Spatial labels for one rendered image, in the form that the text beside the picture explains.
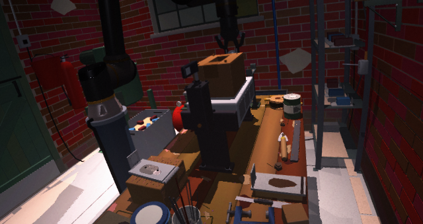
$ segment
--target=blue box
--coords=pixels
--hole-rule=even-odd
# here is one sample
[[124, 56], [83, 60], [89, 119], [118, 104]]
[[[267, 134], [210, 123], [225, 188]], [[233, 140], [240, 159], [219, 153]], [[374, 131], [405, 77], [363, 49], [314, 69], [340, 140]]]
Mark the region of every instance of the blue box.
[[349, 96], [346, 97], [337, 97], [336, 98], [337, 105], [351, 105], [351, 100]]
[[329, 96], [344, 96], [344, 89], [328, 89]]
[[329, 42], [331, 42], [332, 41], [332, 37], [333, 36], [341, 36], [341, 35], [343, 35], [342, 33], [338, 33], [338, 34], [331, 34], [331, 35], [329, 35], [328, 36], [328, 40], [329, 40]]

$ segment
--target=white container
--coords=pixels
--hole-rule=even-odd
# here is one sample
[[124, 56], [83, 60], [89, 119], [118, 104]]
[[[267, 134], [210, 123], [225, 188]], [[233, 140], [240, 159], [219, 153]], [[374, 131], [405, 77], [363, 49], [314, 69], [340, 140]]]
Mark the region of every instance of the white container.
[[[185, 206], [185, 210], [186, 210], [186, 215], [188, 216], [188, 220], [190, 224], [201, 224], [201, 213], [198, 208], [189, 205], [189, 206]], [[182, 207], [179, 208], [179, 212], [182, 216], [183, 221], [185, 221], [184, 211]], [[176, 217], [176, 214], [173, 214], [172, 224], [186, 224], [186, 222], [179, 223], [179, 220]]]

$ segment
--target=window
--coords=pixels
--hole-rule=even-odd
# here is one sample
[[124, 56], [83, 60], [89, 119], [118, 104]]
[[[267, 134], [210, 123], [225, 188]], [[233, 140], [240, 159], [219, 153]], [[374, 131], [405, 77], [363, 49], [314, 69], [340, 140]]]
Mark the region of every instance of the window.
[[[155, 23], [153, 23], [155, 33], [219, 22], [215, 3], [188, 7], [177, 5], [171, 0], [151, 1], [152, 4], [149, 2], [149, 5], [153, 5], [154, 8], [154, 14], [152, 8], [150, 8], [150, 11], [151, 16], [155, 17]], [[238, 19], [258, 15], [257, 0], [237, 0], [237, 4]]]

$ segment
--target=door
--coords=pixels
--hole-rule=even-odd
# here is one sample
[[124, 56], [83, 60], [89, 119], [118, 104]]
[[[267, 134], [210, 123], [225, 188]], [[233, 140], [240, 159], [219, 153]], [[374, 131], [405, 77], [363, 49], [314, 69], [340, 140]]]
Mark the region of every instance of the door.
[[60, 163], [0, 9], [0, 216], [59, 175]]

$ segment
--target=green can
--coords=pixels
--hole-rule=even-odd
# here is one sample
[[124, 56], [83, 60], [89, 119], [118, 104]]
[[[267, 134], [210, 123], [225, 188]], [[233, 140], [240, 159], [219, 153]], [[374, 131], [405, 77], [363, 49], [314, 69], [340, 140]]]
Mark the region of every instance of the green can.
[[293, 93], [284, 95], [284, 116], [292, 120], [302, 117], [301, 95]]

